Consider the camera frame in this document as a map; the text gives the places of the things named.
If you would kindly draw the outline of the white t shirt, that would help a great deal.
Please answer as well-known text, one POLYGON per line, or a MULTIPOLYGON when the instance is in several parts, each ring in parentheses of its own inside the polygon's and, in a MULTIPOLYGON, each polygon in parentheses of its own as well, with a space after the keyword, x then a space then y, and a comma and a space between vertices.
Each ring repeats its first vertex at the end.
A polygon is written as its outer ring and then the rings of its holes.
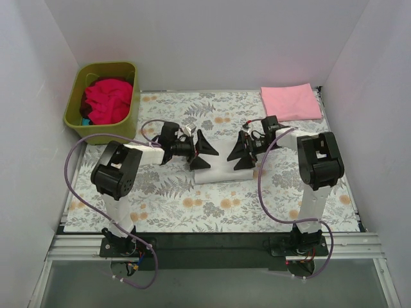
POLYGON ((227 161, 227 157, 233 150, 235 143, 234 139, 212 141, 211 145, 219 155, 199 154, 199 157, 205 160, 211 167, 194 171, 194 180, 197 185, 253 179, 253 169, 235 171, 234 166, 237 160, 227 161))

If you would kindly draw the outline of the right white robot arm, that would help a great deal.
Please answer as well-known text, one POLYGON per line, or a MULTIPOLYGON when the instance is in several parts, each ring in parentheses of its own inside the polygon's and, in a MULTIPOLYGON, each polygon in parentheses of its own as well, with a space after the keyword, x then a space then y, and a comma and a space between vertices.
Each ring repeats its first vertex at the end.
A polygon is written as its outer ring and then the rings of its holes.
POLYGON ((333 132, 310 133, 279 123, 272 115, 261 120, 263 135, 254 138, 244 129, 227 161, 235 160, 234 170, 252 169, 257 155, 264 154, 264 164, 272 149, 288 148, 297 152, 299 174, 304 184, 299 215, 292 221, 291 249, 298 255, 307 254, 314 247, 312 234, 321 232, 321 219, 331 188, 344 175, 344 163, 333 132))

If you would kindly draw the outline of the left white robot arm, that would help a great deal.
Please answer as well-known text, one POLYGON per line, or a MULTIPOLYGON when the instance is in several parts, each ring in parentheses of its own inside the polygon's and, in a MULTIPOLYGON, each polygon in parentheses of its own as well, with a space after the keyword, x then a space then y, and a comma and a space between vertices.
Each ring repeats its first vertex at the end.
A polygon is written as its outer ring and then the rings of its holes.
POLYGON ((103 197, 110 227, 103 235, 115 239, 114 248, 124 257, 131 256, 137 248, 136 240, 129 234, 135 231, 130 217, 127 195, 132 190, 140 166, 165 165, 174 156, 187 158, 191 170, 209 169, 211 165, 201 154, 218 156, 219 153, 194 125, 180 127, 165 121, 161 132, 149 145, 127 146, 117 141, 107 144, 91 173, 91 182, 103 197))

